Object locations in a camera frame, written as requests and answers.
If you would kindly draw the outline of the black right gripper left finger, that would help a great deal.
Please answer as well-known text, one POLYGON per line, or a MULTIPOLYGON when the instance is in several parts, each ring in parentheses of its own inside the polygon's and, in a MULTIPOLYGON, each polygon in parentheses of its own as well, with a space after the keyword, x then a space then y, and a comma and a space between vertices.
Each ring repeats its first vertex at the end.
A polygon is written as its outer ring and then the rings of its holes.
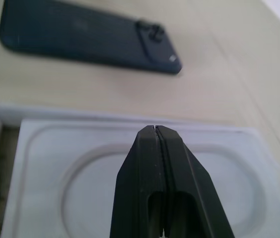
POLYGON ((149 125, 137 133, 117 174, 110 237, 159 238, 164 191, 161 145, 149 125))

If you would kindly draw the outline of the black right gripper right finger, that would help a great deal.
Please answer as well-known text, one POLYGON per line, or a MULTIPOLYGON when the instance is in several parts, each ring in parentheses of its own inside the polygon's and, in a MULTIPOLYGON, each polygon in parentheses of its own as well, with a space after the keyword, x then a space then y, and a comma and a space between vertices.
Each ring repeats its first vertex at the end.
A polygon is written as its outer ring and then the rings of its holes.
POLYGON ((167 191, 167 238, 234 237, 212 179, 180 135, 158 125, 167 191))

